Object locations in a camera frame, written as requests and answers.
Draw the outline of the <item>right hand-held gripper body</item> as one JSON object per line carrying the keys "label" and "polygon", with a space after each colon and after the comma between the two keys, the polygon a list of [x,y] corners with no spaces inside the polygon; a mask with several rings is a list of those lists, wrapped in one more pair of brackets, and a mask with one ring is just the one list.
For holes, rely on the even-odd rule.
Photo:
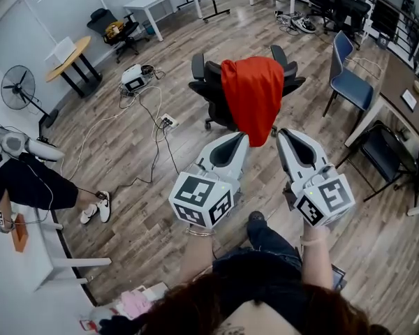
{"label": "right hand-held gripper body", "polygon": [[338,173],[317,141],[282,128],[276,143],[281,166],[289,177],[283,194],[289,209],[309,226],[332,223],[355,205],[346,176]]}

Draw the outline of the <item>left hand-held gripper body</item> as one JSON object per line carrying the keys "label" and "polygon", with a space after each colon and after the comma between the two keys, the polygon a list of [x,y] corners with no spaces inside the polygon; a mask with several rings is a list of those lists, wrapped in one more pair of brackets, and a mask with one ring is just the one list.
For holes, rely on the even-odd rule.
{"label": "left hand-held gripper body", "polygon": [[207,144],[188,170],[180,172],[172,188],[168,200],[176,217],[212,229],[229,215],[248,152],[249,136],[243,132]]}

